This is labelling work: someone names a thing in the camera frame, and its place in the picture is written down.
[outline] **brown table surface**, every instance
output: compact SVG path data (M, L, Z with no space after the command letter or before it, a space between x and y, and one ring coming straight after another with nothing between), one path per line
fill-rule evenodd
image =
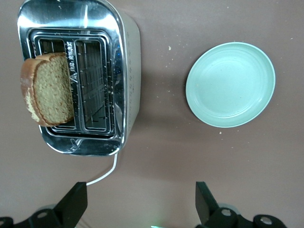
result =
M199 223L196 181L205 181L218 202L234 205L249 220L265 213L289 228L303 227L304 1L111 2L141 32L141 108L117 169L88 187L78 227L193 228ZM16 222L57 203L113 159L62 155L42 140L19 87L21 3L0 1L0 216ZM256 119L221 129L191 112L185 82L199 56L231 41L267 53L276 87Z

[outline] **plate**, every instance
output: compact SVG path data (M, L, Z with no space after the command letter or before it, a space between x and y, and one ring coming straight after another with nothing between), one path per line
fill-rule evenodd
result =
M216 46L193 65L186 83L190 109L215 127L236 127L256 118L268 105L275 69L259 48L241 42Z

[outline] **toaster chrome top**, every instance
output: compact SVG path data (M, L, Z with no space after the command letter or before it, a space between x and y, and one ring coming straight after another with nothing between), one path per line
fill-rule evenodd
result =
M75 117L40 126L46 143L74 155L119 151L139 110L136 24L105 0L27 0L18 30L24 59L66 52Z

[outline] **plate rim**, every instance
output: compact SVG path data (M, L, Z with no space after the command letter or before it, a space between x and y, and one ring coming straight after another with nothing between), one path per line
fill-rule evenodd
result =
M190 98L189 98L189 95L188 95L188 91L189 91L189 78L191 78L191 74L193 74L193 71L194 71L194 68L196 65L199 64L199 62L201 61L201 59L203 59L208 53L214 51L215 49L219 48L219 47L222 47L222 46L229 46L229 45L242 45L242 46L249 46L251 48L254 48L255 50L257 50L259 53L261 53L267 60L267 63L271 66L271 71L272 71L272 74L270 76L270 78L273 79L273 84L272 84L272 88L271 88L271 93L267 99L267 102L265 103L265 105L261 108L261 110L259 110L253 117L249 118L248 120L244 121L244 122L241 122L239 124L231 124L229 126L222 126L221 124L212 124L212 123L208 123L208 121L205 121L203 118L200 117L199 114L197 114L191 107L191 102L190 102ZM223 43L223 44L220 44L220 45L217 45L215 47L212 47L211 49L209 49L208 51L206 51L205 53L203 53L196 61L195 63L193 64L193 66L191 67L191 70L190 72L188 73L188 77L187 77L187 81L186 81L186 100L187 100L187 103L188 103L188 106L190 108L190 110L193 112L193 114L198 118L200 119L202 122L210 125L210 126L214 126L214 127L219 127L219 128L232 128L232 127L237 127L237 126L241 126L241 125L244 125L250 121L252 121L253 119L255 119L257 116L259 116L264 110L265 108L268 106L273 94L274 94L274 91L275 91L275 86L276 86L276 72L275 72L275 68L273 66L273 63L271 61L271 59L268 57L268 55L263 51L261 50L260 48L252 45L252 44L249 44L249 43L245 43L245 42L228 42L228 43Z

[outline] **bread crust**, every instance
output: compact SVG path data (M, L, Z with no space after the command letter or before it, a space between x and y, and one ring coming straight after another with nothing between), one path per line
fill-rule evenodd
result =
M21 92L23 99L26 103L27 110L31 113L32 119L34 119L39 125L45 127L57 126L62 123L66 123L71 119L65 120L61 123L50 123L44 118L41 111L38 108L37 99L35 96L34 83L37 75L37 69L40 65L48 63L52 58L56 56L66 56L65 53L49 53L42 56L37 56L35 59L28 58L22 65L20 82Z

